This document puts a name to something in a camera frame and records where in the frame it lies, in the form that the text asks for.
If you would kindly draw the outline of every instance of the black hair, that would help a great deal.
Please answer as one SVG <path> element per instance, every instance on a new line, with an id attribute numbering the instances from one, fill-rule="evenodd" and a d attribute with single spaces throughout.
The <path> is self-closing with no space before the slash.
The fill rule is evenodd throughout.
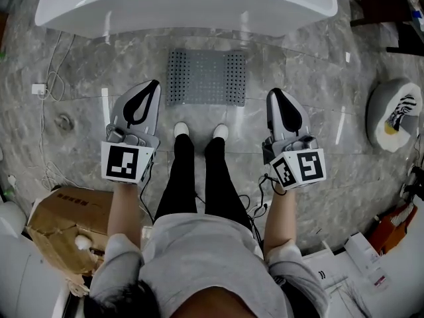
<path id="1" fill-rule="evenodd" d="M 86 296 L 84 316 L 85 318 L 160 318 L 160 312 L 152 289 L 140 280 L 123 288 L 117 295 L 108 299 L 107 303 Z"/>

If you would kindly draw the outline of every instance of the white sneaker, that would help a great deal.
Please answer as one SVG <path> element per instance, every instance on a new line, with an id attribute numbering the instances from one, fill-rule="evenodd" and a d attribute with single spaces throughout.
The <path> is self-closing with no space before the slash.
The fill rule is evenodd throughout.
<path id="1" fill-rule="evenodd" d="M 224 124 L 220 124 L 217 126 L 217 128 L 213 131 L 213 138 L 222 138 L 224 141 L 227 141 L 228 139 L 228 127 Z"/>
<path id="2" fill-rule="evenodd" d="M 180 134 L 189 134 L 188 126 L 186 123 L 178 123 L 174 127 L 174 137 L 179 136 Z"/>

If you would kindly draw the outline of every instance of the forearm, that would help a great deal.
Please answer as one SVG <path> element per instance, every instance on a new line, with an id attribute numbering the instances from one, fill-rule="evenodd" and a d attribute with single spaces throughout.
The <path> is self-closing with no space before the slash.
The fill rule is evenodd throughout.
<path id="1" fill-rule="evenodd" d="M 107 235 L 123 233 L 140 247 L 142 215 L 138 207 L 137 185 L 115 184 Z"/>
<path id="2" fill-rule="evenodd" d="M 276 191 L 283 193 L 280 184 Z M 272 204 L 265 225 L 264 255 L 273 248 L 284 245 L 289 240 L 296 240 L 296 193 L 289 190 L 285 195 L 274 193 Z"/>

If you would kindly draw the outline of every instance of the white robot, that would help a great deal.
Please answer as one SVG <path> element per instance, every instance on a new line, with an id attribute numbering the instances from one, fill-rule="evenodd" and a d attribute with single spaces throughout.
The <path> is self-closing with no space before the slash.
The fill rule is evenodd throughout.
<path id="1" fill-rule="evenodd" d="M 102 178 L 139 184 L 152 165 L 159 138 L 154 136 L 158 122 L 159 81 L 134 86 L 116 101 L 106 141 L 101 144 Z"/>
<path id="2" fill-rule="evenodd" d="M 324 152 L 311 135 L 306 110 L 278 88 L 269 92 L 266 110 L 271 136 L 262 143 L 264 163 L 271 164 L 283 188 L 325 180 Z"/>

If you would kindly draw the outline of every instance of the marble floor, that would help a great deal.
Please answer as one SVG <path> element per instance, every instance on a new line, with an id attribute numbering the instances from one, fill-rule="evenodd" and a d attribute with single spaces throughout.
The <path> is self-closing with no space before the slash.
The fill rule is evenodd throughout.
<path id="1" fill-rule="evenodd" d="M 65 82 L 63 100 L 44 102 L 43 149 L 69 180 L 79 186 L 112 189 L 101 179 L 100 142 L 105 138 L 103 104 L 133 85 L 158 79 L 166 93 L 166 63 L 173 48 L 244 50 L 246 52 L 246 105 L 180 105 L 160 102 L 157 135 L 161 145 L 144 200 L 155 212 L 166 187 L 174 159 L 173 126 L 185 121 L 199 152 L 195 157 L 196 189 L 204 194 L 205 162 L 201 151 L 219 123 L 230 128 L 226 159 L 237 191 L 252 202 L 260 195 L 259 177 L 264 166 L 261 143 L 266 128 L 266 94 L 281 87 L 305 106 L 312 130 L 325 151 L 328 180 L 299 190 L 298 242 L 307 248 L 325 239 L 332 247 L 347 236 L 364 231 L 373 216 L 397 201 L 413 140 L 395 154 L 374 150 L 364 132 L 365 104 L 381 81 L 406 76 L 424 85 L 424 58 L 388 54 L 385 46 L 396 37 L 384 25 L 350 28 L 360 15 L 352 0 L 338 0 L 333 18 L 309 25 L 280 38 L 217 29 L 174 28 L 144 30 L 90 40 L 75 37 L 60 75 Z M 0 146 L 4 152 L 0 180 L 17 179 L 11 196 L 26 213 L 31 203 L 46 194 L 42 186 L 44 164 L 38 149 L 41 102 L 31 95 L 32 83 L 43 82 L 58 32 L 34 25 L 38 0 L 13 0 L 0 62 Z M 63 34 L 52 67 L 66 53 L 71 35 Z M 350 54 L 347 62 L 346 53 Z M 102 97 L 107 87 L 109 96 Z M 54 94 L 60 94 L 60 82 Z M 65 114 L 71 130 L 58 126 Z M 344 119 L 342 131 L 339 123 Z M 64 183 L 60 176 L 58 182 Z M 267 196 L 271 194 L 266 188 Z M 263 229 L 265 217 L 257 224 Z"/>

